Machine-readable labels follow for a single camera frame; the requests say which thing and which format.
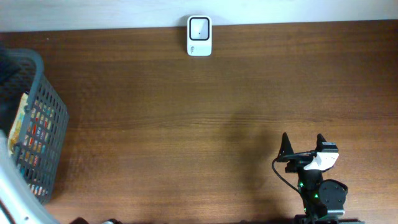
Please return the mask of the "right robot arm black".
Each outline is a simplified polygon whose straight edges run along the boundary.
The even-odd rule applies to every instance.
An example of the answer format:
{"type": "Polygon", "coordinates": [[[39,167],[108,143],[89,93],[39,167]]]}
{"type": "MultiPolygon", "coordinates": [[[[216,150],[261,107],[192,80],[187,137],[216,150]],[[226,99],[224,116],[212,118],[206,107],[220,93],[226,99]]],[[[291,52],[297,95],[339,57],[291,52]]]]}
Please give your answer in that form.
{"type": "Polygon", "coordinates": [[[293,222],[306,223],[361,223],[358,219],[341,219],[345,214],[344,204],[348,186],[344,183],[324,179],[323,173],[332,169],[339,157],[335,143],[327,141],[322,134],[317,135],[316,148],[295,153],[287,133],[282,134],[277,157],[271,167],[276,176],[296,191],[303,202],[303,215],[296,215],[293,222]],[[285,163],[285,172],[298,175],[297,185],[293,186],[275,168],[275,163],[285,163]]]}

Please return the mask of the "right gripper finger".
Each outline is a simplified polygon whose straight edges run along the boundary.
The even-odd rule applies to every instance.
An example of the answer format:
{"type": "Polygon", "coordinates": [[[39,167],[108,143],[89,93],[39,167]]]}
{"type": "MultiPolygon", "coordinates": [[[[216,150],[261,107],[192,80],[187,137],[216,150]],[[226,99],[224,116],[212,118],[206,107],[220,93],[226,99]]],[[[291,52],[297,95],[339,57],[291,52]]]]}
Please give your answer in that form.
{"type": "Polygon", "coordinates": [[[322,136],[322,134],[317,134],[317,146],[315,148],[316,151],[322,151],[325,146],[323,145],[323,143],[325,142],[325,138],[322,136]]]}
{"type": "Polygon", "coordinates": [[[283,133],[282,134],[282,141],[281,141],[281,145],[280,145],[280,149],[279,149],[279,153],[278,153],[278,158],[283,158],[285,156],[291,156],[292,154],[294,154],[292,145],[290,143],[289,137],[287,135],[287,133],[283,133]]]}

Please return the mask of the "cream snack bag blue label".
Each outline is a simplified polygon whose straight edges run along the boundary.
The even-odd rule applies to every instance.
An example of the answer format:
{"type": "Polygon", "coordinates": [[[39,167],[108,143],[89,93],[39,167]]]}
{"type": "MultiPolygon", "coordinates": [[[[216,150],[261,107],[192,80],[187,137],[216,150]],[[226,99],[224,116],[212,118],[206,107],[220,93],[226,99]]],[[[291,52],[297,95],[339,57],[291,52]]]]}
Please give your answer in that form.
{"type": "Polygon", "coordinates": [[[21,131],[22,123],[24,120],[25,107],[27,106],[28,97],[29,95],[27,93],[22,94],[15,120],[9,132],[9,137],[7,140],[7,148],[10,156],[14,154],[15,152],[14,145],[18,142],[19,139],[19,133],[21,131]]]}

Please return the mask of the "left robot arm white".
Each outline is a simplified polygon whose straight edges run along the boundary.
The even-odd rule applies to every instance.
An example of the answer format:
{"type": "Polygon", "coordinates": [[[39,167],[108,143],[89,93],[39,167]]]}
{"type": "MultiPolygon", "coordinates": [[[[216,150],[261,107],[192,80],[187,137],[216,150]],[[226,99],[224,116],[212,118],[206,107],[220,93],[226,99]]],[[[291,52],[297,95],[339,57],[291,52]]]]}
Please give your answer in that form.
{"type": "Polygon", "coordinates": [[[1,132],[1,223],[58,223],[39,203],[9,157],[1,132]]]}

